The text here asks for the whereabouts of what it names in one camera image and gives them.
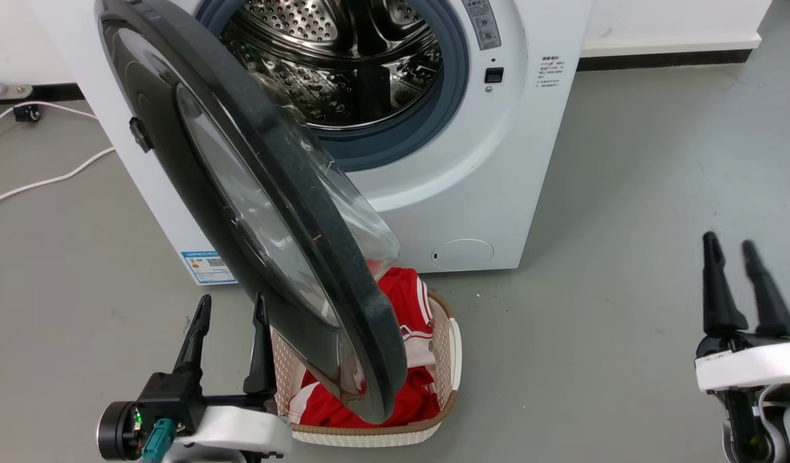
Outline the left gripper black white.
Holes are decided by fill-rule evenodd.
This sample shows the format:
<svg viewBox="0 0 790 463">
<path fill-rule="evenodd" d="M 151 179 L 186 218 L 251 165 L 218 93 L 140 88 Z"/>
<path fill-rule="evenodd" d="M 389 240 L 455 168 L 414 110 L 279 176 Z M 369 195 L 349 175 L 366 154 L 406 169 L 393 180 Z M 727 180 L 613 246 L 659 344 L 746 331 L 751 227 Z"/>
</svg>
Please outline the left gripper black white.
<svg viewBox="0 0 790 463">
<path fill-rule="evenodd" d="M 253 312 L 253 348 L 244 396 L 209 406 L 200 385 L 204 337 L 212 319 L 212 296 L 204 294 L 187 328 L 171 374 L 156 373 L 136 402 L 146 430 L 142 455 L 178 455 L 172 445 L 231 450 L 255 455 L 285 455 L 292 447 L 290 427 L 260 409 L 277 391 L 271 325 L 266 299 L 257 294 Z"/>
</svg>

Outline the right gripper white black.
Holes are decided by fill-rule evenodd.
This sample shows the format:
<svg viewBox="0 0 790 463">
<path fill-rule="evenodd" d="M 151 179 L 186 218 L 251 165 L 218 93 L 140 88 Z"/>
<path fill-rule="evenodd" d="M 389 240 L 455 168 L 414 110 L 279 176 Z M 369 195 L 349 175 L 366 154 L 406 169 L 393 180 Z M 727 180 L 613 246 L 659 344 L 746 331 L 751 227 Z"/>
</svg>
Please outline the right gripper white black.
<svg viewBox="0 0 790 463">
<path fill-rule="evenodd" d="M 703 331 L 709 337 L 745 331 L 748 322 L 728 286 L 719 238 L 708 231 L 702 241 Z M 726 413 L 721 445 L 728 462 L 790 462 L 790 311 L 754 241 L 742 241 L 742 255 L 756 300 L 755 334 L 786 340 L 696 358 L 696 381 Z"/>
</svg>

